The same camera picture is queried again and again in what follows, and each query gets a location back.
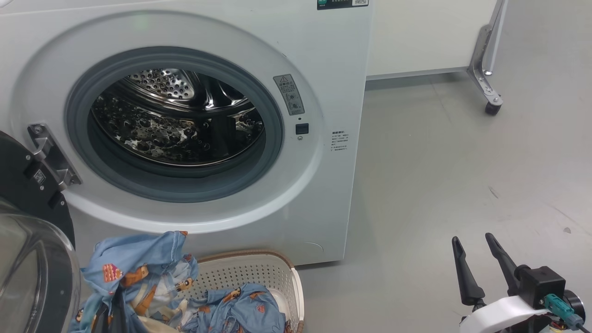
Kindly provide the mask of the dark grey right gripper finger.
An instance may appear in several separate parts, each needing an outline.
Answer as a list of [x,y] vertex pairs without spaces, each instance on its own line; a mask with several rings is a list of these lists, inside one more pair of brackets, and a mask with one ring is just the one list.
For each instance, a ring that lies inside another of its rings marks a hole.
[[467,263],[467,254],[457,236],[452,238],[452,248],[462,304],[465,306],[485,306],[486,304],[483,301],[485,293],[476,283]]
[[485,238],[490,248],[491,254],[498,261],[502,274],[505,277],[505,281],[508,286],[508,296],[518,295],[519,281],[516,279],[514,274],[517,268],[516,264],[508,255],[508,253],[506,253],[492,233],[486,233]]

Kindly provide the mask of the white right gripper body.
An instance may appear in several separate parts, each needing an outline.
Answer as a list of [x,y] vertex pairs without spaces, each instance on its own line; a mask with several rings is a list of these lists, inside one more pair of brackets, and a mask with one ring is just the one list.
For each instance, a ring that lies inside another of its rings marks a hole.
[[490,305],[472,306],[459,324],[460,333],[550,333],[550,325],[561,319],[545,305],[536,309],[520,296],[501,298]]

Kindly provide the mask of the round glass washing machine door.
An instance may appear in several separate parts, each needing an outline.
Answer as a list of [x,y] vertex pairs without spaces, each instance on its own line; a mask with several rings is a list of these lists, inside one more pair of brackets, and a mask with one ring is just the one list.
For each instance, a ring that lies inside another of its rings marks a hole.
[[35,153],[0,131],[0,333],[67,333],[80,284],[61,186]]

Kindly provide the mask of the cream perforated laundry basket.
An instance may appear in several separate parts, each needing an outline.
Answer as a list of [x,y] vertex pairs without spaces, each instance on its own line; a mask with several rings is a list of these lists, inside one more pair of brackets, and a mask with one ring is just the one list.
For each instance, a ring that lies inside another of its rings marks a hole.
[[[192,287],[180,292],[173,300],[176,310],[186,310],[187,299],[202,299],[208,290],[228,290],[247,283],[266,287],[286,315],[285,333],[304,331],[304,294],[298,272],[289,259],[271,250],[247,250],[222,253],[197,261],[198,277]],[[176,329],[180,314],[169,325]]]

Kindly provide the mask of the white front-load washing machine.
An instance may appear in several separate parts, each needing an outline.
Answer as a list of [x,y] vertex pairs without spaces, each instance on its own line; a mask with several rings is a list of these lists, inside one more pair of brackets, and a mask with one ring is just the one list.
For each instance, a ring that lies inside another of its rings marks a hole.
[[194,255],[341,260],[373,5],[0,0],[0,140],[57,182],[81,261],[188,232]]

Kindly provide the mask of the metal partition leg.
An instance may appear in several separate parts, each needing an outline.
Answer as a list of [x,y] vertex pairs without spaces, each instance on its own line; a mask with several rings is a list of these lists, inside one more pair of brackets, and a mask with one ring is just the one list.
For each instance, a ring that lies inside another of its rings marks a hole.
[[488,82],[488,78],[493,74],[507,5],[508,0],[497,0],[490,23],[480,29],[471,62],[467,67],[468,76],[481,89],[487,103],[497,105],[503,105],[503,99]]

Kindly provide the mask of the white partition panel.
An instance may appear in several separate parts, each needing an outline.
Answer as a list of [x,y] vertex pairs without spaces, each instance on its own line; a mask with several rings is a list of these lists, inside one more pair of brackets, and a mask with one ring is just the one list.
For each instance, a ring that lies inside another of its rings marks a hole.
[[371,0],[367,79],[467,69],[498,0]]

